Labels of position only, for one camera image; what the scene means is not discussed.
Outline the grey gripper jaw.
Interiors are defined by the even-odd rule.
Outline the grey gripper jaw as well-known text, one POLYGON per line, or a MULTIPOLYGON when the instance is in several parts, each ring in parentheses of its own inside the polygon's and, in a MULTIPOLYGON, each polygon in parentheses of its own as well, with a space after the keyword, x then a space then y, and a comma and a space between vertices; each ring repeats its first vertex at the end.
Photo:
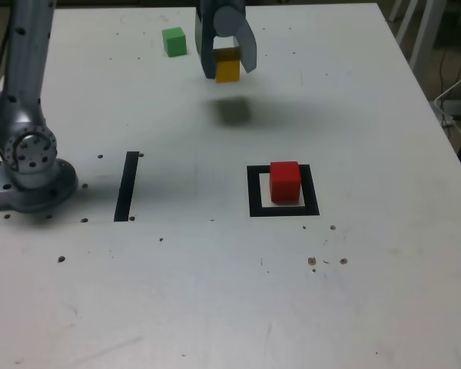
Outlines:
POLYGON ((234 38, 234 46, 240 48, 240 62, 246 73, 257 67, 257 42, 246 19, 245 7, 231 3, 220 5, 213 17, 214 30, 218 37, 234 38))
POLYGON ((201 67, 206 78, 215 79, 216 62, 214 59, 214 13, 216 3, 211 0, 201 0, 197 3, 195 13, 195 43, 200 58, 201 67))

